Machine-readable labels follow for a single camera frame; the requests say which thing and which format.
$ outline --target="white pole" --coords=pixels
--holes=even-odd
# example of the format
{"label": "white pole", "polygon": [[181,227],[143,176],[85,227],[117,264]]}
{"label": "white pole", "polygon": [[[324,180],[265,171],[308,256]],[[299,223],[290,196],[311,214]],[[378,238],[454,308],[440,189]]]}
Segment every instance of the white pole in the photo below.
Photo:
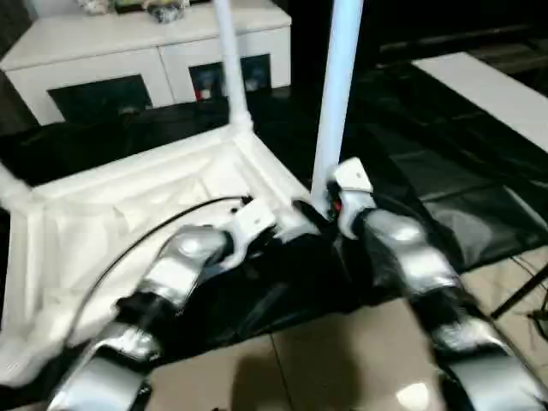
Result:
{"label": "white pole", "polygon": [[363,2],[364,0],[335,0],[333,4],[312,182],[313,204],[320,212],[325,212],[327,207],[326,179],[338,164],[341,153]]}
{"label": "white pole", "polygon": [[247,111],[246,93],[241,75],[240,54],[236,43],[234,23],[229,0],[213,0],[219,25],[219,38],[223,48],[224,77],[229,94],[230,124],[252,128]]}

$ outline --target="robotic leg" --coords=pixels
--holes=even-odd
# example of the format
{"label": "robotic leg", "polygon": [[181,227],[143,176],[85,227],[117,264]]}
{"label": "robotic leg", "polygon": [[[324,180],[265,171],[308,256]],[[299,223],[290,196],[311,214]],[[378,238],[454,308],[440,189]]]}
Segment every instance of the robotic leg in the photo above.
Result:
{"label": "robotic leg", "polygon": [[548,409],[546,388],[480,310],[421,225],[377,208],[357,158],[330,183],[340,231],[374,253],[376,267],[399,284],[444,376],[448,409]]}
{"label": "robotic leg", "polygon": [[274,226],[261,200],[239,210],[221,229],[184,226],[162,247],[119,313],[67,373],[48,411],[137,411],[152,393],[152,364],[173,339],[173,321],[207,277],[239,265],[247,247]]}

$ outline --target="cabinet door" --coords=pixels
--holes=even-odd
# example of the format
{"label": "cabinet door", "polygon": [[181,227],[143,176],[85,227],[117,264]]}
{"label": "cabinet door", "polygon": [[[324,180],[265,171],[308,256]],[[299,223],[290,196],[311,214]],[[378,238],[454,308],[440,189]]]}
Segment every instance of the cabinet door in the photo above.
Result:
{"label": "cabinet door", "polygon": [[48,91],[104,80],[138,75],[146,86],[152,107],[174,103],[157,48],[22,68],[7,75],[42,125],[64,120]]}
{"label": "cabinet door", "polygon": [[[270,58],[270,84],[288,86],[291,82],[290,29],[281,27],[238,36],[241,57],[267,55]],[[195,101],[191,68],[223,60],[219,39],[206,39],[160,47],[160,55],[177,103]]]}

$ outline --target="floor tile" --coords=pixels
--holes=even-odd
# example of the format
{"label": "floor tile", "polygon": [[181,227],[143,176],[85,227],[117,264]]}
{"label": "floor tile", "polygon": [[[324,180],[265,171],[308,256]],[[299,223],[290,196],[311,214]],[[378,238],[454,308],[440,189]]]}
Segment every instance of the floor tile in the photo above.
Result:
{"label": "floor tile", "polygon": [[527,251],[521,258],[530,263],[537,271],[548,264],[548,247],[540,247],[533,251]]}
{"label": "floor tile", "polygon": [[548,386],[548,366],[542,366],[535,370],[544,385]]}
{"label": "floor tile", "polygon": [[[469,272],[462,279],[484,311],[491,313],[530,277],[515,261],[507,259]],[[548,364],[548,342],[526,317],[528,312],[540,308],[544,296],[544,289],[538,287],[496,323],[532,366]]]}
{"label": "floor tile", "polygon": [[443,409],[426,341],[400,300],[281,331],[274,343],[295,411]]}
{"label": "floor tile", "polygon": [[290,410],[270,336],[159,368],[148,411]]}
{"label": "floor tile", "polygon": [[[514,294],[531,275],[512,259],[486,265],[466,273],[462,281],[474,294],[486,312],[490,313]],[[522,301],[524,307],[539,308],[545,296],[542,287],[536,288]]]}

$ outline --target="black mat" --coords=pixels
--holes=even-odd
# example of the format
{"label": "black mat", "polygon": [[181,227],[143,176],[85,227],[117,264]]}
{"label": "black mat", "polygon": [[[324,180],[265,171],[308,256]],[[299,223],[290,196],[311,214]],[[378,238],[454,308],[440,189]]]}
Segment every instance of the black mat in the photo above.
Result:
{"label": "black mat", "polygon": [[[248,95],[257,135],[307,186],[320,93],[319,87],[293,87]],[[205,101],[87,126],[55,124],[0,139],[0,159],[34,186],[226,122],[226,102]],[[546,244],[530,214],[548,216],[548,155],[413,66],[354,79],[342,158],[353,156],[377,191],[422,216],[459,272]],[[7,223],[0,216],[4,262]],[[394,295],[372,288],[367,268],[345,277],[333,255],[330,244],[305,237],[207,284],[182,320],[182,327],[197,331],[168,360]],[[40,384],[9,394],[17,402],[37,397]]]}

